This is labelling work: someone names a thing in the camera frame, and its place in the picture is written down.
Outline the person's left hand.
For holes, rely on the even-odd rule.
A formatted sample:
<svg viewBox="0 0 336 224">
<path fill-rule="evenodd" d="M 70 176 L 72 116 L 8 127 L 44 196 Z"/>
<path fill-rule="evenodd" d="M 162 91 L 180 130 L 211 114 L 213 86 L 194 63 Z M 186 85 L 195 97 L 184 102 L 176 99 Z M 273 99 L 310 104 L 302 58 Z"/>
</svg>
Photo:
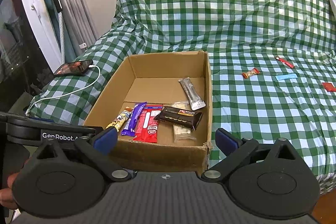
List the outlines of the person's left hand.
<svg viewBox="0 0 336 224">
<path fill-rule="evenodd" d="M 0 190 L 0 202 L 3 207 L 6 207 L 11 210 L 16 210 L 18 208 L 12 191 L 13 183 L 17 178 L 19 173 L 11 174 L 7 179 L 7 188 Z"/>
</svg>

